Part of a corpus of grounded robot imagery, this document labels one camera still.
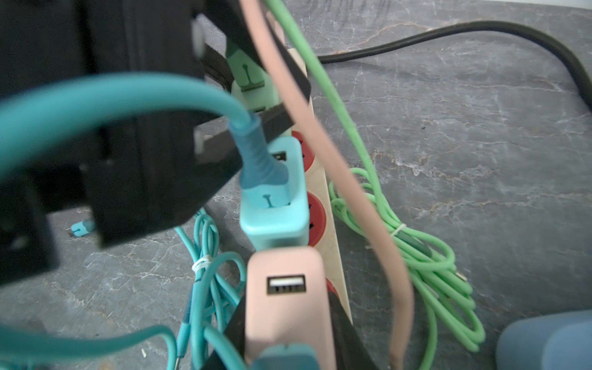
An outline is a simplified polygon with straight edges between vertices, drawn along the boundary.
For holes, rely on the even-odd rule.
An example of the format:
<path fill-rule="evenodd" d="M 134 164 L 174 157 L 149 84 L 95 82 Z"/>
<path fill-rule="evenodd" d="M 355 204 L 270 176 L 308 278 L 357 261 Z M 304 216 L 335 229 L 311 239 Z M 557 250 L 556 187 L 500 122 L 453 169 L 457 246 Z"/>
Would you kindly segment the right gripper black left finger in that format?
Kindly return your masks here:
<path fill-rule="evenodd" d="M 204 361 L 201 369 L 247 369 L 244 358 L 245 351 L 245 311 L 246 297 L 243 297 L 236 308 L 229 328 L 220 332 L 212 325 L 203 330 L 206 343 L 213 352 Z"/>

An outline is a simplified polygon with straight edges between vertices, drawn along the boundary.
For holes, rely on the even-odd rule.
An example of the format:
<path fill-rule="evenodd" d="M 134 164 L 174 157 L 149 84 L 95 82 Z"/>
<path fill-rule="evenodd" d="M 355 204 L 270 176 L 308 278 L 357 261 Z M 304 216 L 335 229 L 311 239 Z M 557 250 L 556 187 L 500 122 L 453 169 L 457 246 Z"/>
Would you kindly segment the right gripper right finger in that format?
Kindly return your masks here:
<path fill-rule="evenodd" d="M 338 370 L 377 370 L 340 302 L 331 302 L 331 324 Z"/>

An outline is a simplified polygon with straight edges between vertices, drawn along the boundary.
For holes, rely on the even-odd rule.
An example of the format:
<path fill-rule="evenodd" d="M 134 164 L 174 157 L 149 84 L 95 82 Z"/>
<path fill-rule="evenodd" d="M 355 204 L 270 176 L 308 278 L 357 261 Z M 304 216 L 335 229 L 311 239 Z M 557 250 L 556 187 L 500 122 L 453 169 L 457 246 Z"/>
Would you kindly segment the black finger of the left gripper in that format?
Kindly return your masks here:
<path fill-rule="evenodd" d="M 283 104 L 262 113 L 250 113 L 249 118 L 245 126 L 230 121 L 227 130 L 210 138 L 199 126 L 194 127 L 197 162 L 241 162 L 241 151 L 259 150 L 294 125 Z"/>
<path fill-rule="evenodd" d="M 308 102 L 311 83 L 272 32 L 260 1 L 204 1 L 203 14 L 278 83 L 280 95 Z"/>

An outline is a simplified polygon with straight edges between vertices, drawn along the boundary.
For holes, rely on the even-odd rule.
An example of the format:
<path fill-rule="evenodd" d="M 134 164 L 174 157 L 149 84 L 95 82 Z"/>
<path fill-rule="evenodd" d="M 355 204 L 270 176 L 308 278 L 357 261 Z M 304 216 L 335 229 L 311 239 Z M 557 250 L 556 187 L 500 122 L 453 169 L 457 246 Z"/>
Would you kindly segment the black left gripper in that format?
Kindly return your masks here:
<path fill-rule="evenodd" d="M 224 112 L 197 86 L 204 1 L 1 4 L 1 282 L 55 270 L 48 215 L 89 206 L 103 245 L 185 222 L 241 168 L 197 162 Z"/>

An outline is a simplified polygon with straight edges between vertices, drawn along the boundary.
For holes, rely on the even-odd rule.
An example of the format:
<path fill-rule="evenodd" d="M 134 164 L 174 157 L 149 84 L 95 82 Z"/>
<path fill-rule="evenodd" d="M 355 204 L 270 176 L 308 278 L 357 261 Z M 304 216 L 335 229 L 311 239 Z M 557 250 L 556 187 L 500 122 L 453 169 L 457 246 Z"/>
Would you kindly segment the pink USB charger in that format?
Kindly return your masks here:
<path fill-rule="evenodd" d="M 245 359 L 253 364 L 279 345 L 337 368 L 324 263 L 309 246 L 259 251 L 248 262 Z"/>

